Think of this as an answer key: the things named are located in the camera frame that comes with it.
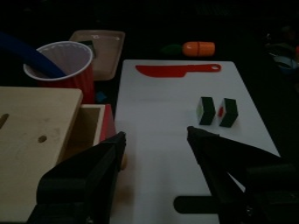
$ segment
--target wooden block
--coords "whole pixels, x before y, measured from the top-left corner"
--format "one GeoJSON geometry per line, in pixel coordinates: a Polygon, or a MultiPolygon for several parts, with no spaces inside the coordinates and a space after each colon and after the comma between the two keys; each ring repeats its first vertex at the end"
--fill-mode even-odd
{"type": "Polygon", "coordinates": [[[116,134],[109,105],[72,88],[0,87],[0,222],[24,223],[42,174],[116,134]]]}
{"type": "Polygon", "coordinates": [[[196,109],[197,119],[200,125],[211,125],[213,116],[216,114],[213,100],[211,97],[201,97],[196,109]]]}
{"type": "Polygon", "coordinates": [[[224,98],[219,106],[219,126],[229,128],[239,117],[237,102],[224,98]]]}

